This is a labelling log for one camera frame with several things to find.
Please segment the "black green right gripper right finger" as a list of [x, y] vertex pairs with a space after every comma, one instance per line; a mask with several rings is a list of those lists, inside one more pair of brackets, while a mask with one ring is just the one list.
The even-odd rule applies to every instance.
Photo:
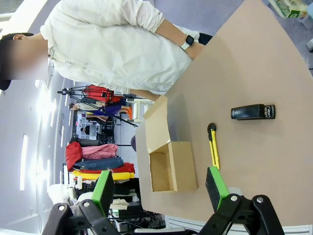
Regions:
[[206, 175], [214, 213], [200, 230], [201, 235], [226, 235], [232, 225], [244, 226], [250, 235], [283, 235], [284, 231], [270, 199], [256, 195], [247, 199], [230, 193], [215, 166], [209, 166]]

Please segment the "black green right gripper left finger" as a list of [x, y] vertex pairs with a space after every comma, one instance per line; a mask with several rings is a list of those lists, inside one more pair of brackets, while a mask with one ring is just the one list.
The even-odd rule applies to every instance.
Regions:
[[72, 207], [67, 203], [57, 203], [52, 207], [42, 234], [79, 235], [87, 229], [95, 235], [119, 234], [108, 219], [113, 194], [112, 172], [104, 170], [91, 199], [85, 199]]

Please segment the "person's left hand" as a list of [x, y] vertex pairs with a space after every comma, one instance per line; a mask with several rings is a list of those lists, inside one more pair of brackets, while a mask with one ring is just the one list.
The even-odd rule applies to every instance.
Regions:
[[192, 60], [194, 60], [204, 49], [205, 45], [200, 43], [194, 43], [192, 46], [186, 49], [187, 54], [190, 56]]

